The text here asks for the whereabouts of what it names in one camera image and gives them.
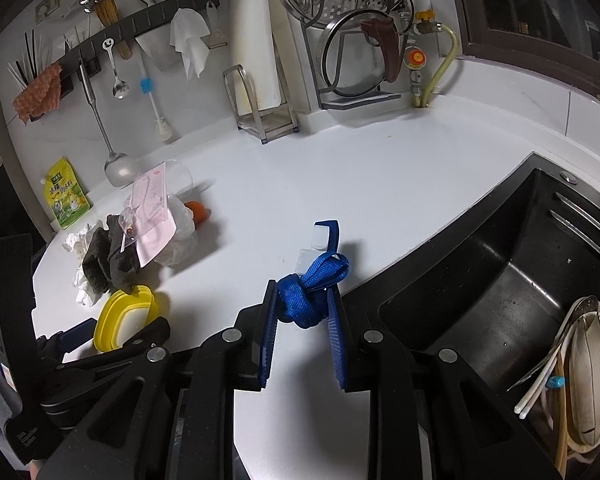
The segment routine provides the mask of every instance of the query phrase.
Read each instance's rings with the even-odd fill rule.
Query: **yellow gas hose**
[[[442,30],[444,30],[451,38],[451,42],[452,42],[451,50],[446,55],[445,60],[442,62],[442,64],[436,70],[436,73],[431,78],[431,81],[429,81],[427,86],[425,86],[425,88],[422,92],[422,97],[420,98],[420,101],[418,102],[416,100],[414,102],[414,106],[416,108],[426,108],[428,106],[427,101],[429,99],[429,94],[431,94],[431,91],[434,89],[437,82],[440,81],[440,78],[442,77],[443,73],[446,72],[446,69],[449,68],[449,65],[451,64],[451,62],[458,55],[458,48],[460,47],[460,42],[458,41],[458,37],[456,36],[455,32],[452,31],[449,27],[447,27],[444,23],[440,23],[440,28]]]

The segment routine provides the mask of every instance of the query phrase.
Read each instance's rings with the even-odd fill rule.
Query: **brown cloth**
[[[13,100],[13,107],[25,124],[59,107],[61,70],[58,63],[49,65]]]

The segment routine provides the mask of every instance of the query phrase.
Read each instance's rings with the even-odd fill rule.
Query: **yellow lid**
[[[120,325],[126,314],[140,308],[147,309],[143,326],[147,326],[160,314],[160,309],[155,303],[154,295],[149,287],[137,285],[131,294],[125,294],[121,290],[114,292],[105,303],[98,318],[93,335],[93,345],[101,352],[120,348],[117,342]]]

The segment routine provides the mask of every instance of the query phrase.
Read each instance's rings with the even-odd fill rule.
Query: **white cloth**
[[[209,28],[199,13],[193,9],[177,10],[171,20],[170,43],[182,54],[187,80],[191,79],[193,70],[200,77],[205,69],[209,49],[201,38],[207,35],[209,35]]]
[[[78,267],[74,278],[74,286],[78,287],[78,295],[75,297],[75,302],[86,307],[93,306],[98,300],[98,294],[95,293],[82,270],[82,261],[87,254],[87,249],[89,249],[93,233],[98,227],[103,227],[101,220],[98,220],[93,227],[87,224],[77,233],[69,234],[66,241],[62,244],[65,251],[75,253],[78,257]]]

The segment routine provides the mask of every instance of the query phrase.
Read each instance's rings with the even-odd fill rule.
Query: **cutting board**
[[[258,109],[280,106],[281,93],[273,50],[269,0],[229,0],[233,64],[245,69],[258,100]],[[244,86],[234,80],[238,114],[251,112]]]

